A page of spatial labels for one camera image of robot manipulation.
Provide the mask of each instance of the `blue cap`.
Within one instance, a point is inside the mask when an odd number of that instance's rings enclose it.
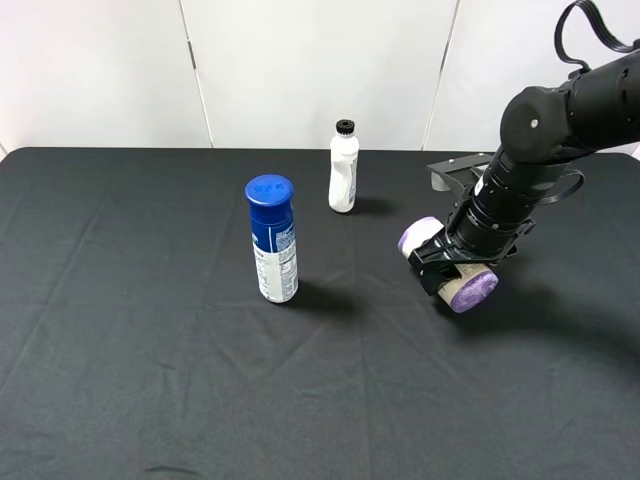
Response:
[[[264,224],[284,220],[291,212],[293,184],[281,175],[260,175],[244,188],[251,216]]]
[[[260,175],[244,188],[249,203],[258,207],[276,207],[291,200],[293,184],[281,175]]]

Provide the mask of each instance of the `white bottle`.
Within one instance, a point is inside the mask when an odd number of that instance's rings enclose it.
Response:
[[[355,137],[355,123],[340,120],[336,123],[336,136],[331,140],[331,179],[329,206],[336,212],[346,213],[356,199],[356,170],[360,143]]]

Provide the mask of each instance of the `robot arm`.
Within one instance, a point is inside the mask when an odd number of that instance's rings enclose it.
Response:
[[[605,45],[628,54],[595,70],[569,57],[562,28],[575,6]],[[446,227],[409,255],[429,295],[459,277],[456,264],[495,265],[515,254],[516,240],[535,225],[529,217],[535,207],[566,198],[582,185],[582,173],[568,168],[572,160],[640,141],[640,40],[630,47],[616,40],[590,0],[567,7],[555,40],[558,56],[582,68],[557,88],[528,87],[511,100],[500,125],[502,145],[478,182],[462,185],[437,166],[428,167],[457,195]],[[567,175],[576,177],[574,185],[547,196]]]

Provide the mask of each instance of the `blue and white can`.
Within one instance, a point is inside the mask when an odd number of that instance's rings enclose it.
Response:
[[[298,290],[293,185],[280,175],[261,175],[247,184],[244,193],[260,292],[270,302],[286,302]]]

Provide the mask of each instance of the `black bottle cap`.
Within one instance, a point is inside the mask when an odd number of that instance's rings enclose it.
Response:
[[[336,123],[336,132],[340,135],[351,135],[356,129],[356,124],[353,120],[338,120]]]

